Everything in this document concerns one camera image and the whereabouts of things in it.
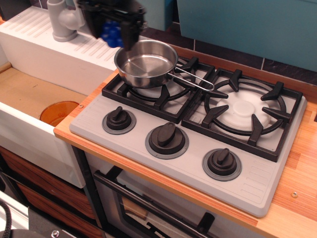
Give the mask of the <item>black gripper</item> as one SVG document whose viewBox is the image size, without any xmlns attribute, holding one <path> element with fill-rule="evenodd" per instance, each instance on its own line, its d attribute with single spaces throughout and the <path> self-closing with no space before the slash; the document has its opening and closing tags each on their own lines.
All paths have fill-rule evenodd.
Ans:
<svg viewBox="0 0 317 238">
<path fill-rule="evenodd" d="M 87 26 L 96 39 L 108 20 L 120 23 L 125 51 L 130 51 L 144 30 L 145 8 L 137 0 L 78 0 Z"/>
</svg>

